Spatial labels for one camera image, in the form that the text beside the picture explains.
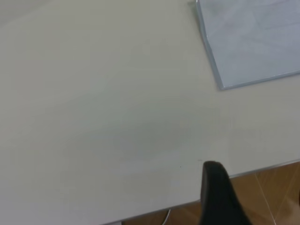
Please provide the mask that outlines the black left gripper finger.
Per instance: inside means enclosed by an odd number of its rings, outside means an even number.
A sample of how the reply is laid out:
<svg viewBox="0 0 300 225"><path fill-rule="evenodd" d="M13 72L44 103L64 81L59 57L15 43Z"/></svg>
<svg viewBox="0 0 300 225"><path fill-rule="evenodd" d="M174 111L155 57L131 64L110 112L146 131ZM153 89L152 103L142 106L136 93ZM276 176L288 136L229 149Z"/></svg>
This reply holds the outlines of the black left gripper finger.
<svg viewBox="0 0 300 225"><path fill-rule="evenodd" d="M206 161L202 167L201 225L250 225L224 166Z"/></svg>

